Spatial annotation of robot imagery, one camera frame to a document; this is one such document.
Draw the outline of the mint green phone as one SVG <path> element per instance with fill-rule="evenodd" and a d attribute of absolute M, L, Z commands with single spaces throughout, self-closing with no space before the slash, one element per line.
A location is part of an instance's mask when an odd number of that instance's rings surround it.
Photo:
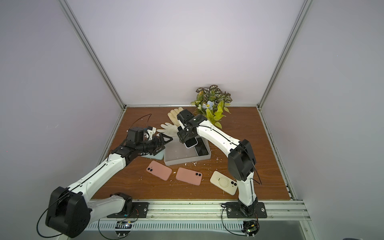
<path fill-rule="evenodd" d="M 161 152 L 157 153 L 156 155 L 148 154 L 148 155 L 143 155 L 142 157 L 147 158 L 147 159 L 154 159 L 157 161 L 161 161 L 164 159 L 164 154 L 165 154 L 165 150 L 162 150 Z"/>

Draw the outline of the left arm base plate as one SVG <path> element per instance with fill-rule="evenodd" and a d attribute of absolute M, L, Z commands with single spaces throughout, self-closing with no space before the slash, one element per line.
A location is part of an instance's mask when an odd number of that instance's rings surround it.
<path fill-rule="evenodd" d="M 132 202 L 132 206 L 129 209 L 122 210 L 119 213 L 108 215 L 107 218 L 146 218 L 149 210 L 149 202 Z"/>

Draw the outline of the cream white phone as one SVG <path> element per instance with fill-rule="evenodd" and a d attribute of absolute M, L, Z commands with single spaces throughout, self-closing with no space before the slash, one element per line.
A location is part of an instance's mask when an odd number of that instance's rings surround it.
<path fill-rule="evenodd" d="M 238 185 L 235 180 L 230 179 L 218 171 L 213 172 L 210 182 L 231 196 L 234 196 L 238 189 Z"/>

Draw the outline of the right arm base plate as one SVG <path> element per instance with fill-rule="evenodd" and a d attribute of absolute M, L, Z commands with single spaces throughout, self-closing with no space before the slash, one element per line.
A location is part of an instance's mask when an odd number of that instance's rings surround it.
<path fill-rule="evenodd" d="M 226 202 L 225 212 L 229 219 L 266 219 L 268 217 L 265 204 L 255 202 L 251 206 L 245 206 L 241 202 Z"/>

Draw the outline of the pink phone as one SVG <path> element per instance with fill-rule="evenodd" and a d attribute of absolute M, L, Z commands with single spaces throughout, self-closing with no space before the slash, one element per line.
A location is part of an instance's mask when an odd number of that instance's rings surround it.
<path fill-rule="evenodd" d="M 164 181 L 167 181 L 172 173 L 171 168 L 157 161 L 152 161 L 146 168 L 146 171 Z"/>
<path fill-rule="evenodd" d="M 176 174 L 176 179 L 191 185 L 199 186 L 201 184 L 203 174 L 197 171 L 179 168 Z"/>

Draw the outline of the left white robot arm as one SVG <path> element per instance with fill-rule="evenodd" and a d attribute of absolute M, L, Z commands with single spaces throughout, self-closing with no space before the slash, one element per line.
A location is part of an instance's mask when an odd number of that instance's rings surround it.
<path fill-rule="evenodd" d="M 145 155 L 155 156 L 172 140 L 172 137 L 162 133 L 157 136 L 156 129 L 152 127 L 128 130 L 123 142 L 96 168 L 67 188 L 58 187 L 51 193 L 46 226 L 75 238 L 88 224 L 109 215 L 130 217 L 134 213 L 131 196 L 116 193 L 102 200 L 93 200 L 93 196 L 134 159 Z"/>

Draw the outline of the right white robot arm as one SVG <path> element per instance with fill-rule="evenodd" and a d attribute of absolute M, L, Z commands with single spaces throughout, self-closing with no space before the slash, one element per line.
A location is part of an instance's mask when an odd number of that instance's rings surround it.
<path fill-rule="evenodd" d="M 181 143 L 185 144 L 196 137 L 202 137 L 228 157 L 228 171 L 237 181 L 239 190 L 240 212 L 245 217 L 252 216 L 256 211 L 258 197 L 253 184 L 256 158 L 251 143 L 227 135 L 206 117 L 194 116 L 189 110 L 181 111 L 177 115 L 177 120 L 180 123 L 178 137 Z"/>

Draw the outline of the grey plastic storage box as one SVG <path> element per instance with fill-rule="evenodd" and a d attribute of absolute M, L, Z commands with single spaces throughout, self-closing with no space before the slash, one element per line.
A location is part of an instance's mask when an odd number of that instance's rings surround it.
<path fill-rule="evenodd" d="M 166 166 L 180 165 L 186 163 L 195 163 L 203 160 L 209 160 L 211 158 L 211 149 L 209 142 L 202 138 L 208 151 L 209 155 L 199 157 L 196 153 L 195 147 L 187 149 L 186 146 L 180 143 L 178 140 L 173 140 L 166 145 L 164 162 Z"/>

